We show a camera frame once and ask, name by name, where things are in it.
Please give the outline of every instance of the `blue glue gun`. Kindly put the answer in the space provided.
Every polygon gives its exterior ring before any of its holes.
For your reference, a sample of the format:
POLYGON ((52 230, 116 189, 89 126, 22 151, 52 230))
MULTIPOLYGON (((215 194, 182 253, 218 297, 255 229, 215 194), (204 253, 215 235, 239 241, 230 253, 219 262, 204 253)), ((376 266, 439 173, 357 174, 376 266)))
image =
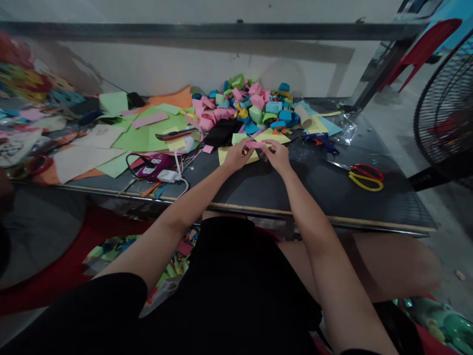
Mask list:
POLYGON ((331 140, 329 140, 328 133, 313 133, 305 135, 304 141, 315 141, 316 145, 323 145, 327 152, 332 153, 333 155, 339 155, 339 151, 335 148, 335 144, 331 140))

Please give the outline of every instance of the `floor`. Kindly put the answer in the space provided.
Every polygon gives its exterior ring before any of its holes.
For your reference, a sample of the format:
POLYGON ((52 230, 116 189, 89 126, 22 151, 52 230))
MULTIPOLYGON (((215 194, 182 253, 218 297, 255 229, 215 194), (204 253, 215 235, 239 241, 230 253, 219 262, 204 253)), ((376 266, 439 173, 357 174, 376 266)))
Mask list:
MULTIPOLYGON (((398 93, 410 73, 406 70, 392 86, 377 93, 363 111, 407 177, 429 166, 415 143, 413 120, 419 97, 440 63, 424 65, 398 93)), ((360 82, 354 97, 365 85, 360 82)), ((444 281, 434 296, 473 320, 473 192, 451 182, 418 194, 438 227, 438 232, 422 239, 443 265, 444 281), (467 279, 459 280, 456 270, 467 279)))

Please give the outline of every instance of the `red plastic chair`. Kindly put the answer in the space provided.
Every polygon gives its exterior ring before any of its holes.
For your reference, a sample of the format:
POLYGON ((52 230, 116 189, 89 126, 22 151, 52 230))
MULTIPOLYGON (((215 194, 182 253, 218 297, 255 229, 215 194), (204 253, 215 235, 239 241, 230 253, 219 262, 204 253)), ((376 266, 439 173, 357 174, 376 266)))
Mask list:
POLYGON ((79 235, 59 259, 28 280, 0 291, 0 316, 49 306, 92 278, 83 274, 87 266, 82 262, 93 248, 109 238, 143 234, 149 227, 148 222, 90 207, 79 235))
POLYGON ((393 71, 379 88, 382 91, 386 85, 391 85, 394 80, 411 64, 414 65, 412 73, 409 75, 405 83, 399 89, 399 92, 410 82, 414 75, 419 69, 425 64, 427 59, 436 51, 436 49, 449 38, 462 24, 460 19, 450 19, 440 21, 430 28, 425 34, 417 41, 414 47, 409 53, 404 55, 402 59, 394 67, 393 71))

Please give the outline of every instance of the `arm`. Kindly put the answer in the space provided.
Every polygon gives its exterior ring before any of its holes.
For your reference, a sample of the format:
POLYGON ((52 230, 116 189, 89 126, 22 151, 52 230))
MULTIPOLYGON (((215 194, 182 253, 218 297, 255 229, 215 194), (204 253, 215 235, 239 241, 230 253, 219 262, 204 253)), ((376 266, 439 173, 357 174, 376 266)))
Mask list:
POLYGON ((332 225, 291 168, 288 149, 267 142, 273 147, 263 147, 263 152, 286 185, 335 353, 365 349, 397 354, 332 225))
POLYGON ((169 206, 136 242, 96 277, 119 272, 133 273, 143 278, 148 292, 151 292, 186 231, 228 177, 241 169, 250 158, 254 149, 242 154, 246 142, 250 140, 242 140, 231 147, 222 166, 169 206))

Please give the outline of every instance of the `red scissors handle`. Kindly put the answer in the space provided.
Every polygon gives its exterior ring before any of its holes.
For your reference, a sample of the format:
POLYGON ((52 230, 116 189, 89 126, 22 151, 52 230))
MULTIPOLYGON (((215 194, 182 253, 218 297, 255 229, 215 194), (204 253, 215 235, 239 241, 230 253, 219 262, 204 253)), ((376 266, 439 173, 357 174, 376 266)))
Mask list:
POLYGON ((351 166, 351 171, 355 171, 361 175, 364 175, 368 178, 373 178, 375 180, 378 180, 378 181, 384 181, 384 175, 382 174, 381 171, 379 171, 378 169, 372 167, 371 165, 367 165, 367 164, 355 164, 353 166, 351 166), (361 168, 365 168, 365 169, 368 169, 368 170, 371 170, 374 172, 374 174, 376 174, 377 176, 374 176, 374 175, 371 175, 370 173, 368 173, 366 170, 362 170, 361 168))

